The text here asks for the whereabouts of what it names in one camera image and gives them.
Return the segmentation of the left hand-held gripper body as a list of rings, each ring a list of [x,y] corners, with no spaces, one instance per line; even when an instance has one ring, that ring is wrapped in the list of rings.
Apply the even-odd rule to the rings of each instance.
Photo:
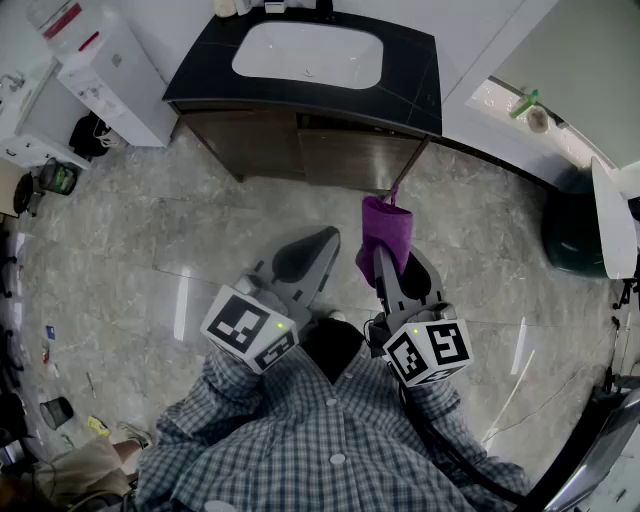
[[[201,332],[253,372],[264,373],[299,344],[314,295],[314,269],[274,269],[260,260],[220,288]]]

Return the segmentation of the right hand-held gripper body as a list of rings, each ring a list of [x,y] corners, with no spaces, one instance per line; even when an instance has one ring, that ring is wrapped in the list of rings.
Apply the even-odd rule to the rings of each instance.
[[[368,336],[372,356],[389,363],[407,387],[446,380],[473,362],[466,322],[447,302],[414,313],[380,314]]]

